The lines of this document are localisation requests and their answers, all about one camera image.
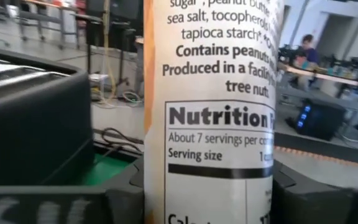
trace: concrete floor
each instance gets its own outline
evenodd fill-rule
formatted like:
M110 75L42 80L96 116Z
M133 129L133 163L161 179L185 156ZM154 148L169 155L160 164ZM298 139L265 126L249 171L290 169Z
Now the concrete floor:
M46 42L40 42L38 35L33 27L27 29L29 40L23 42L19 35L17 26L13 23L0 24L0 39L9 41L11 46L8 50L18 53L42 57L49 60L60 61L69 65L86 69L86 52L83 46L81 50L76 50L74 44L68 44L64 50L57 47L57 32L48 32ZM111 67L114 70L114 76L118 77L119 61L118 52L112 51L108 58ZM94 55L92 58L93 72L101 70L101 55ZM124 76L129 79L129 86L122 86L123 89L133 89L135 76L135 62L129 60L124 64ZM286 114L285 110L278 110L280 113ZM131 108L117 103L117 107L113 109L103 109L93 106L93 125L95 128L104 129L114 127L125 135L143 139L144 129L144 109L143 107ZM277 124L277 132L295 134L281 119ZM334 144L345 144L342 140L336 139ZM311 157L296 154L288 154L286 152L275 152L276 160L284 163L288 167L295 169L299 173L306 175L314 180L326 184L336 185L340 187L356 187L358 188L358 167L345 166L329 161L318 161Z

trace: snack bag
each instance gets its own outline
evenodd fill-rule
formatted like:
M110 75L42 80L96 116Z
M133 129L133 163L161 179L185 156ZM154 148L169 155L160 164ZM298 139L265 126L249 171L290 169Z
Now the snack bag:
M145 222L266 224L283 0L145 0Z

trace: green surface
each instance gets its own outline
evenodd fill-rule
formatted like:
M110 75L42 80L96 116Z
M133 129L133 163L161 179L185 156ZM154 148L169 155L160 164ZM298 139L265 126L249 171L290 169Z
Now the green surface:
M110 157L102 157L97 154L95 161L99 161L80 180L79 185L92 186L102 184L104 181L119 174L129 165L128 162L120 161Z

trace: nutrition facts label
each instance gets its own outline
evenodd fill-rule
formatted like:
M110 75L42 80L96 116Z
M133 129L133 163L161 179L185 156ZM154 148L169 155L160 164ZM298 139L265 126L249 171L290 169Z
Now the nutrition facts label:
M239 100L173 101L165 114L165 223L268 223L274 109ZM249 212L251 206L264 212Z

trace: black cable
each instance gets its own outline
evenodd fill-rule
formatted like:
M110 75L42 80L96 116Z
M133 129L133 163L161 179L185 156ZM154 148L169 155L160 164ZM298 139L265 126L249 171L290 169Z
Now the black cable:
M106 134L108 132L115 132L115 133L118 133L123 139L125 139L126 141L129 141L131 143L134 143L134 144L137 144L137 142L135 141L132 141L131 139L129 139L127 136L125 136L124 134L122 134L120 131L118 131L117 129L115 128L106 128L102 131L102 133L100 134L102 139L107 142L109 145L119 145L119 146L129 146L129 147L132 147L134 148L136 151L138 152L142 152L137 146L135 146L134 144L131 144L131 143L128 143L128 142L117 142L117 141L110 141L107 139L107 136Z

